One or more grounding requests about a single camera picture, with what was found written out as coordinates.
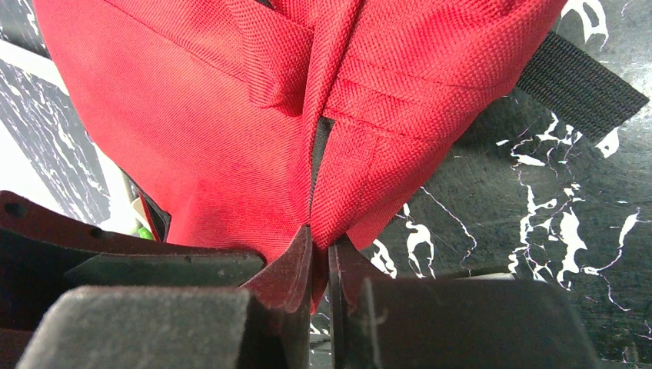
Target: red fabric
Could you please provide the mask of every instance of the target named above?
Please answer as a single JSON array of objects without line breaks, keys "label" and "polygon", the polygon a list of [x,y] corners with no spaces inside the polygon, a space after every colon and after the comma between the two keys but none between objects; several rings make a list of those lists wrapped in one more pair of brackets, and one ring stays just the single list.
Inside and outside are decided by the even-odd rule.
[{"label": "red fabric", "polygon": [[[81,120],[172,216],[268,261],[301,224],[368,246],[508,93],[564,0],[35,0]],[[336,123],[312,206],[319,117]]]}]

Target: black marble surface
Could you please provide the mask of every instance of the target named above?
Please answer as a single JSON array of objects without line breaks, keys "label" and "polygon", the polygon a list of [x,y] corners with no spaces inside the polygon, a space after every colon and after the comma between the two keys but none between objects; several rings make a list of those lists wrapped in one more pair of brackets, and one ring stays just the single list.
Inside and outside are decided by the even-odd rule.
[{"label": "black marble surface", "polygon": [[65,215],[88,224],[111,217],[97,153],[59,87],[0,60],[0,121]]},{"label": "black marble surface", "polygon": [[[0,0],[0,38],[47,55],[27,1]],[[652,2],[570,0],[555,30],[652,96]],[[2,120],[51,192],[69,216],[101,220],[105,184],[69,100],[1,62],[0,76]],[[603,359],[652,364],[651,142],[649,105],[591,142],[515,90],[363,253],[394,277],[504,266],[546,281],[567,292]],[[316,340],[328,334],[327,299]],[[311,365],[329,367],[328,343]]]},{"label": "black marble surface", "polygon": [[0,0],[0,40],[49,57],[38,28],[32,0]]}]

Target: white surface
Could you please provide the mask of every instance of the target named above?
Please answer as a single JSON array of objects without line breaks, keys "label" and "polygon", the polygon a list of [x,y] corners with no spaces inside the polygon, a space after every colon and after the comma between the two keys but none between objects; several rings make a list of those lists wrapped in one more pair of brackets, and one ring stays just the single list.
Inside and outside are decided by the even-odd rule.
[{"label": "white surface", "polygon": [[59,214],[63,210],[14,141],[0,124],[0,191],[11,191]]}]

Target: red nylon fabric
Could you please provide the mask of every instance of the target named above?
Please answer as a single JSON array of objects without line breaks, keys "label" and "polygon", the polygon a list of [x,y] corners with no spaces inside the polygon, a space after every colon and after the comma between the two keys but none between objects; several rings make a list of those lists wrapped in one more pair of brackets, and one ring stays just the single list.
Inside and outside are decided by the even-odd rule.
[{"label": "red nylon fabric", "polygon": [[[172,216],[168,241],[281,255],[368,246],[564,0],[35,0],[89,134]],[[320,116],[336,123],[312,206]]]}]

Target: fabric seam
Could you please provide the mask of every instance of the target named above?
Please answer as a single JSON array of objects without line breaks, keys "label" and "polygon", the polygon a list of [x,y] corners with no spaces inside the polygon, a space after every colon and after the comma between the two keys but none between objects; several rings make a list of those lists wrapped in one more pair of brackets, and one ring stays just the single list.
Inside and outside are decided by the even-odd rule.
[{"label": "fabric seam", "polygon": [[441,81],[436,81],[436,80],[433,80],[433,79],[427,79],[427,78],[424,78],[424,77],[419,77],[417,75],[411,75],[411,74],[408,74],[408,73],[405,73],[405,72],[402,72],[402,71],[397,71],[397,70],[394,70],[394,69],[391,69],[391,68],[388,68],[388,67],[384,67],[382,65],[377,65],[375,63],[372,63],[372,62],[370,62],[368,60],[365,60],[363,58],[359,58],[357,56],[346,55],[345,58],[351,58],[351,59],[354,59],[354,60],[358,60],[358,61],[363,62],[365,64],[368,64],[368,65],[370,65],[370,66],[372,66],[374,68],[379,68],[379,69],[381,69],[383,71],[387,71],[387,72],[393,73],[395,75],[400,75],[400,76],[403,76],[403,77],[409,77],[409,78],[429,82],[429,83],[432,83],[432,84],[435,84],[435,85],[441,85],[441,86],[444,86],[444,87],[463,88],[465,90],[473,90],[473,91],[486,91],[486,90],[489,90],[489,89],[492,89],[492,88],[500,87],[501,85],[504,85],[504,84],[508,83],[512,78],[514,78],[514,76],[510,76],[508,78],[505,78],[502,81],[496,82],[495,84],[489,85],[487,87],[451,85],[451,84],[447,84],[447,83],[444,83],[444,82],[441,82]]},{"label": "fabric seam", "polygon": [[[365,121],[365,120],[363,120],[363,119],[356,118],[356,117],[354,117],[353,115],[349,115],[349,114],[344,113],[344,112],[342,112],[342,111],[339,111],[339,110],[337,110],[337,109],[335,109],[335,108],[326,107],[325,111],[332,111],[332,112],[334,112],[334,113],[336,113],[336,114],[338,114],[338,115],[343,116],[344,118],[348,118],[348,119],[350,119],[350,120],[352,120],[352,121],[355,121],[355,122],[357,122],[357,123],[362,123],[362,124],[364,124],[364,125],[368,125],[368,126],[370,126],[371,128],[375,128],[375,129],[381,131],[381,132],[378,132],[378,133],[385,133],[385,134],[389,134],[389,135],[399,135],[399,136],[403,136],[403,137],[405,137],[405,138],[410,138],[410,139],[415,140],[415,141],[422,141],[422,142],[426,142],[426,143],[431,143],[431,142],[437,141],[436,138],[424,138],[424,137],[418,137],[418,136],[408,135],[408,134],[406,134],[406,133],[399,132],[399,131],[393,131],[393,130],[391,130],[391,129],[387,129],[387,128],[381,127],[381,126],[379,126],[379,125],[375,125],[375,124],[373,124],[373,123],[371,123],[371,122],[369,122],[369,121]],[[350,121],[342,121],[341,119],[337,119],[337,118],[335,118],[335,117],[329,117],[328,115],[324,115],[324,116],[327,117],[327,118],[330,118],[330,119],[335,120],[337,123],[344,123],[344,124],[347,124],[347,125],[354,124],[354,122],[350,122]]]}]

